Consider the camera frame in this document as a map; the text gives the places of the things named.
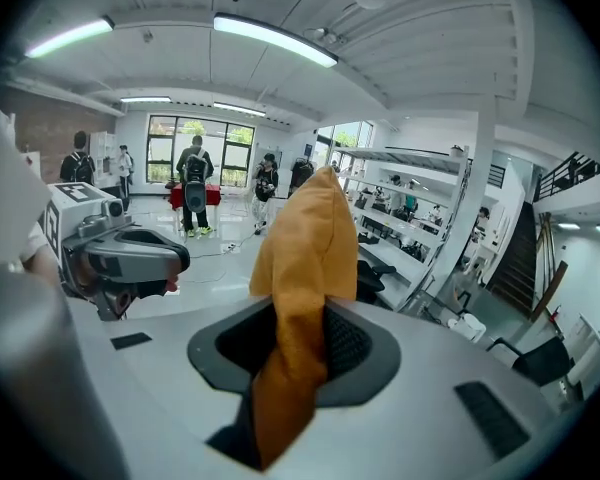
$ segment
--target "red table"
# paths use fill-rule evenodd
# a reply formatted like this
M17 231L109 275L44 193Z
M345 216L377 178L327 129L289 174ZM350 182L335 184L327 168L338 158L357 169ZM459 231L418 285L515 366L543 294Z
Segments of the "red table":
M220 185L207 185L207 206L218 206L220 204ZM177 210L182 208L184 204L184 193L182 190L182 183L178 183L171 189L171 195L169 196L169 202L171 208Z

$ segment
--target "fire extinguisher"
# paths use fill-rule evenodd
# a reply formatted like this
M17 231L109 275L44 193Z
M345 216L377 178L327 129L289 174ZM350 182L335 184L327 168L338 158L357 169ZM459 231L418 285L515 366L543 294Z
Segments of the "fire extinguisher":
M558 316L560 306L562 306L562 304L558 304L558 307L553 311L553 313L551 313L551 316L549 317L549 322L551 322L552 324L556 323L556 317Z

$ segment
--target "orange cloth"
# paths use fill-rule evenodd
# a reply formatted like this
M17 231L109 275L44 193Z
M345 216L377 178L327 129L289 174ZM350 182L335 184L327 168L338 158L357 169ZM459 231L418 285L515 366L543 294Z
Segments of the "orange cloth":
M355 299L358 246L346 198L323 167L289 199L260 247L250 292L273 295L276 346L252 386L262 469L311 421L327 379L325 296Z

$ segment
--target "staircase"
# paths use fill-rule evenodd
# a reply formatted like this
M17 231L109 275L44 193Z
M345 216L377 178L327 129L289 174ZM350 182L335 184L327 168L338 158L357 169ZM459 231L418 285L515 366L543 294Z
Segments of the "staircase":
M511 242L489 281L487 290L528 318L533 312L535 279L535 220L533 207L524 203Z

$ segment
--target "shelving unit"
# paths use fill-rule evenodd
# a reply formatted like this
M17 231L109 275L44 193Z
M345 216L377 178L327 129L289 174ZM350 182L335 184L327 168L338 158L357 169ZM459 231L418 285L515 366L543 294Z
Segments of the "shelving unit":
M90 135L89 155L96 165L94 185L98 188L115 187L118 176L118 141L116 136L107 132L95 132Z
M407 187L398 187L396 185L391 185L389 183L383 183L381 181L369 181L365 178L358 178L356 176L341 176L344 179L357 181L359 183L363 183L365 185L374 185L376 187L381 187L386 190L392 190L394 192L399 192L401 194L406 194L408 196L414 196L418 199L424 199L425 201L430 201L433 204L439 204L440 206L444 206L448 208L451 205L451 199L448 197L444 197L439 194L432 194L431 192L427 192L425 190L409 190Z
M395 274L386 274L382 276L382 283L384 284L385 289L378 292L378 298L393 311L399 311L407 304L411 294L429 275L447 241L450 227L453 225L458 206L466 189L466 181L470 170L470 164L467 162L468 150L465 149L465 154L460 157L450 157L440 153L390 148L334 148L333 151L350 155L354 159L413 166L457 176L456 189L453 192L453 196L450 198L439 194L429 194L420 190L410 190L406 187L398 187L368 177L343 176L351 181L381 187L388 191L412 195L418 199L439 204L446 209L442 215L442 225L437 226L432 222L419 219L412 219L411 222L405 222L380 210L373 209L371 208L374 199L373 196L369 198L365 204L365 208L357 208L353 204L350 205L351 213L354 216L354 219L358 221L356 223L358 232L369 231L363 229L360 225L362 219L367 218L382 226L390 228L393 232L392 234L399 236L403 243L413 240L414 242L422 244L425 248L423 249L425 257L423 261L420 262L401 250L398 244L393 244L383 238L380 238L378 243L373 245L365 243L358 244L360 256L372 266L390 265L396 268ZM438 230L438 234L436 235L426 231L420 227L421 225L426 225L432 229Z

